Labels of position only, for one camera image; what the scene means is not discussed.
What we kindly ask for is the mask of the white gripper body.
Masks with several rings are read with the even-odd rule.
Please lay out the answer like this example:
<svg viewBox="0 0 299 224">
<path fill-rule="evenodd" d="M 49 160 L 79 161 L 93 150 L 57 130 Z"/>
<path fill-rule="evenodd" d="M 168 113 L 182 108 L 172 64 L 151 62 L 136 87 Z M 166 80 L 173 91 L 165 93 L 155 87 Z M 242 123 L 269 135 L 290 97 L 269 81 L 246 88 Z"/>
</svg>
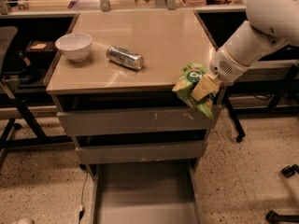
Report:
<svg viewBox="0 0 299 224">
<path fill-rule="evenodd" d="M 248 71 L 248 68 L 236 62 L 225 46 L 222 46 L 212 57 L 209 70 L 213 74 L 218 75 L 222 82 L 234 83 Z"/>
</svg>

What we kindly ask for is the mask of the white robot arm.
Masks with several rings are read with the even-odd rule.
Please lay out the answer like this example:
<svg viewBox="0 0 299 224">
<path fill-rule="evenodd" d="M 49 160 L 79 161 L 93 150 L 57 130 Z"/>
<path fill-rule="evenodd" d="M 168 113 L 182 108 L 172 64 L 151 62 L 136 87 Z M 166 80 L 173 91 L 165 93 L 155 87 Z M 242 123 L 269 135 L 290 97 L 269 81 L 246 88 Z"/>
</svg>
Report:
<svg viewBox="0 0 299 224">
<path fill-rule="evenodd" d="M 299 45 L 299 0 L 248 0 L 247 19 L 219 48 L 192 90 L 199 101 L 232 84 L 263 56 L 287 45 Z"/>
</svg>

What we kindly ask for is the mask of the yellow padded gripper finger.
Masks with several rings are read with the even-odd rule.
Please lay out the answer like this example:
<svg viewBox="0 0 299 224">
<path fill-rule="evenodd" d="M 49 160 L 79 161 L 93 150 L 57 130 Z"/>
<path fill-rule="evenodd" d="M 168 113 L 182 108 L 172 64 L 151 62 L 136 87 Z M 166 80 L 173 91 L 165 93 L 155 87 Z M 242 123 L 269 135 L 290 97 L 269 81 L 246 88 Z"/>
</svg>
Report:
<svg viewBox="0 0 299 224">
<path fill-rule="evenodd" d="M 210 93 L 217 93 L 220 89 L 219 75 L 206 73 L 192 90 L 192 98 L 198 102 Z"/>
</svg>

